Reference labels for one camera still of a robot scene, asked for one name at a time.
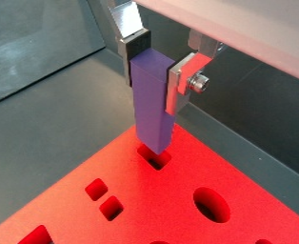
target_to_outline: oval hole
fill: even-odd
[[[151,244],[170,244],[170,243],[166,241],[154,241],[154,242],[151,242]]]
[[[256,244],[272,244],[270,240],[262,239],[256,242]]]
[[[216,223],[226,223],[231,219],[231,208],[220,194],[212,189],[200,187],[195,190],[195,204],[202,214]]]

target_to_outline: metal bracket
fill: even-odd
[[[130,0],[100,0],[100,2],[116,34],[126,83],[132,87],[130,60],[151,47],[151,32],[143,26],[135,2]]]
[[[190,32],[188,46],[198,52],[191,52],[170,68],[166,106],[170,115],[175,115],[188,103],[190,90],[202,93],[207,89],[210,79],[204,76],[204,66],[226,49],[222,42],[195,30]]]

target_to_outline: red foam board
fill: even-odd
[[[299,215],[180,126],[162,156],[131,128],[0,225],[51,242],[299,244]]]

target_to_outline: square hole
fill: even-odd
[[[106,218],[112,221],[123,212],[123,204],[120,200],[115,196],[111,196],[101,204],[100,211],[103,212]]]
[[[144,159],[148,161],[148,163],[154,166],[154,168],[160,171],[168,162],[172,160],[172,156],[168,154],[167,151],[164,151],[162,154],[156,154],[147,145],[143,145],[138,153],[144,157]]]
[[[48,230],[40,225],[17,244],[53,244]]]
[[[93,183],[85,188],[85,192],[93,201],[97,201],[108,192],[108,187],[101,179],[96,179]]]

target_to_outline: purple rectangular peg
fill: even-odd
[[[154,49],[131,60],[136,133],[156,154],[172,141],[176,118],[166,112],[167,74],[175,60]]]

